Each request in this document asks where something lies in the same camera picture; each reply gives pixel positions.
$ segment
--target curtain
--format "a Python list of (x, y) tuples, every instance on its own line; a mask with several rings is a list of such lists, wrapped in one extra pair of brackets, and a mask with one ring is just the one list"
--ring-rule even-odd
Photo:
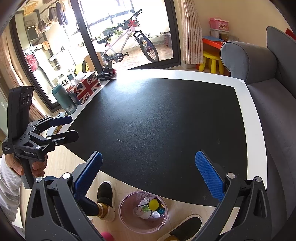
[(183, 61), (203, 63), (202, 28), (193, 0), (181, 0), (183, 26)]
[[(8, 84), (8, 86), (18, 87), (23, 86), (23, 82), (21, 81), (20, 77), (17, 75), (16, 71), (13, 68), (10, 53), (8, 49), (8, 43), (7, 43), (7, 34), (6, 32), (9, 31), (9, 28), (6, 28), (2, 35), (0, 36), (0, 62), (5, 68), (6, 75), (8, 76), (8, 79), (5, 80), (6, 82), (10, 82), (11, 84)], [(36, 101), (32, 100), (32, 105), (30, 106), (30, 119), (35, 121), (44, 118), (45, 116), (38, 110), (36, 107)]]

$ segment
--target white table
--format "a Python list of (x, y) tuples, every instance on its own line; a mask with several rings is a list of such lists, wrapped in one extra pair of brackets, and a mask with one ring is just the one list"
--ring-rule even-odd
[[(239, 101), (245, 127), (248, 161), (247, 179), (252, 180), (255, 176), (260, 176), (264, 182), (265, 187), (267, 186), (267, 160), (263, 132), (254, 102), (243, 80), (203, 72), (147, 69), (119, 72), (117, 74), (117, 78), (121, 80), (139, 78), (170, 78), (232, 86), (235, 89)], [(77, 110), (71, 115), (73, 121), (101, 89), (92, 95), (86, 103), (77, 107)], [(67, 131), (70, 125), (71, 124), (64, 125), (61, 131)]]

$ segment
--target bicycle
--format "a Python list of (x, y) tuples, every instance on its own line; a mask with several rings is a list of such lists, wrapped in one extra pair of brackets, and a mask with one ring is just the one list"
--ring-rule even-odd
[[(106, 36), (105, 38), (97, 41), (98, 44), (103, 44), (104, 43), (105, 46), (107, 47), (105, 52), (97, 52), (97, 54), (100, 54), (101, 57), (102, 57), (104, 67), (112, 68), (112, 61), (113, 60), (115, 62), (121, 62), (123, 60), (124, 56), (129, 56), (128, 52), (126, 52), (126, 54), (123, 54), (122, 51), (124, 49), (124, 46), (126, 45), (127, 40), (132, 35), (134, 36), (136, 41), (139, 43), (143, 54), (146, 56), (146, 58), (150, 62), (153, 63), (153, 62), (157, 62), (159, 60), (159, 56), (158, 56), (158, 53), (157, 53), (157, 50), (156, 50), (154, 44), (143, 34), (143, 32), (141, 30), (137, 31), (135, 29), (135, 27), (138, 26), (138, 21), (136, 19), (133, 20), (133, 17), (136, 18), (141, 13), (142, 13), (142, 9), (140, 9), (139, 11), (134, 13), (130, 19), (125, 20), (123, 23), (121, 23), (118, 26), (116, 26), (115, 28), (113, 28), (113, 30), (118, 30), (120, 27), (124, 27), (125, 25), (127, 25), (129, 27), (113, 43), (108, 43), (108, 39), (110, 37), (112, 37), (113, 34), (110, 34), (110, 35)], [(120, 52), (115, 52), (114, 49), (112, 48), (112, 46), (114, 44), (116, 44), (125, 35), (127, 35), (127, 37), (126, 37), (126, 39), (125, 39), (125, 41), (124, 41), (124, 43), (122, 45), (122, 48), (121, 48)], [(111, 56), (107, 55), (106, 52), (108, 50), (111, 50), (114, 54), (111, 55)], [(88, 67), (87, 62), (85, 60), (83, 60), (83, 63), (82, 63), (82, 71), (84, 73), (89, 71), (89, 67)]]

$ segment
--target human hand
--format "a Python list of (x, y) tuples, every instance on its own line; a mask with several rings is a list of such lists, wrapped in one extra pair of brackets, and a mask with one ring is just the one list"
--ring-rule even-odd
[[(5, 161), (6, 164), (17, 174), (19, 175), (23, 175), (24, 174), (24, 169), (22, 167), (22, 165), (17, 161), (17, 159), (15, 158), (14, 154), (7, 154), (5, 155)], [(32, 170), (32, 174), (35, 177), (43, 177), (44, 176), (44, 169), (47, 166), (47, 155), (45, 156), (45, 161), (44, 162), (40, 162), (40, 161), (36, 161), (32, 164), (33, 170)]]

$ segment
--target yellow ball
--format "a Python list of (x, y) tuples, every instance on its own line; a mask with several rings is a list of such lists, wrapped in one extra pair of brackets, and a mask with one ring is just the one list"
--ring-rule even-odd
[(151, 211), (155, 211), (159, 208), (159, 202), (157, 201), (157, 199), (152, 199), (149, 204), (148, 204), (149, 208)]

